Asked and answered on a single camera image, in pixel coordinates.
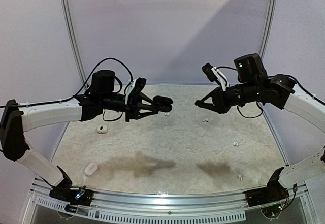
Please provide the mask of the black oval charging case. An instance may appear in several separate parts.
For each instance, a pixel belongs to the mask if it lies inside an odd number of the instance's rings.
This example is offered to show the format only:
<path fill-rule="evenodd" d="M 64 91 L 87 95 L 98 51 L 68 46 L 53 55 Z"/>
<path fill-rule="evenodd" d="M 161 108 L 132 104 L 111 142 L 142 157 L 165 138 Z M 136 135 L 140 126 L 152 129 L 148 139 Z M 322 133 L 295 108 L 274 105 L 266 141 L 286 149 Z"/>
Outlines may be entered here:
<path fill-rule="evenodd" d="M 153 106 L 160 112 L 170 112 L 172 110 L 173 100 L 169 97 L 155 96 Z"/>

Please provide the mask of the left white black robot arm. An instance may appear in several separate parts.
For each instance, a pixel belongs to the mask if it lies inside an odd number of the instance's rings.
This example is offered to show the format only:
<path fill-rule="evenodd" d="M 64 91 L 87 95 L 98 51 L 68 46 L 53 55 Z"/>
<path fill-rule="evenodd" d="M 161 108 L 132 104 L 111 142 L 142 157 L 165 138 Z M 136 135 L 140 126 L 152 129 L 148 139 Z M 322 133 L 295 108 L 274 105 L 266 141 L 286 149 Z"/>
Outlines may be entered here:
<path fill-rule="evenodd" d="M 145 78 L 132 81 L 125 94 L 114 91 L 117 80 L 114 71 L 100 70 L 93 74 L 91 86 L 84 94 L 70 99 L 34 105 L 7 101 L 1 118 L 1 146 L 5 158 L 25 165 L 55 188 L 65 201 L 72 200 L 76 193 L 69 177 L 36 152 L 24 134 L 61 122 L 92 120 L 105 110 L 124 113 L 127 122 L 171 111 L 171 99 L 161 96 L 151 99 L 142 93 Z"/>

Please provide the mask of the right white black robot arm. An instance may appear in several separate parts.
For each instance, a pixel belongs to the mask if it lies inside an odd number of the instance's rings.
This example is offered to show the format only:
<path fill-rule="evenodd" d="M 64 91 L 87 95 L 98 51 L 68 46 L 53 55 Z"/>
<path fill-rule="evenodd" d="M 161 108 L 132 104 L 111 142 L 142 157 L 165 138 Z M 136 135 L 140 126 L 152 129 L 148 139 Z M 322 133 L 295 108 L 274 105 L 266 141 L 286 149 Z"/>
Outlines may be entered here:
<path fill-rule="evenodd" d="M 239 83 L 230 86 L 226 76 L 218 67 L 209 63 L 202 71 L 211 82 L 219 87 L 195 102 L 195 105 L 218 114 L 226 114 L 233 106 L 239 108 L 247 103 L 269 103 L 306 120 L 324 131 L 324 102 L 312 95 L 291 75 L 268 76 L 257 53 L 234 60 Z M 282 188 L 324 173 L 324 149 L 296 163 L 294 166 L 276 170 L 263 189 L 263 198 L 272 202 L 282 194 Z"/>

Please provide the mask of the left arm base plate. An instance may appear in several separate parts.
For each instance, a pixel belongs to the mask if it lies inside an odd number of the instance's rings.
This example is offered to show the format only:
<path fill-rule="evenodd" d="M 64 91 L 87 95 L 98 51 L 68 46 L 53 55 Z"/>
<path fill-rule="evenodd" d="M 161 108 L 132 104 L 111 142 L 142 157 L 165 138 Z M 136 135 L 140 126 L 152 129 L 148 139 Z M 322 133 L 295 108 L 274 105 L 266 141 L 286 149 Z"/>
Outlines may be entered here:
<path fill-rule="evenodd" d="M 58 185 L 51 189 L 49 196 L 61 201 L 69 202 L 70 205 L 90 206 L 94 191 L 84 187 L 71 185 Z"/>

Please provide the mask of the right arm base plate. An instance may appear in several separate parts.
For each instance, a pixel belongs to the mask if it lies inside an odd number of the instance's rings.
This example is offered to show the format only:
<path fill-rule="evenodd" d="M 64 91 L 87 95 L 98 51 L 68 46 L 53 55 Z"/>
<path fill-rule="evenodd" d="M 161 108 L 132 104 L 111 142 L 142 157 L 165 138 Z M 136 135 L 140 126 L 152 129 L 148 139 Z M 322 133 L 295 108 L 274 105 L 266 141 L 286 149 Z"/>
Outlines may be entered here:
<path fill-rule="evenodd" d="M 244 194 L 249 207 L 280 201 L 282 199 L 286 199 L 289 196 L 289 193 L 286 189 L 267 186 L 247 190 L 244 192 Z"/>

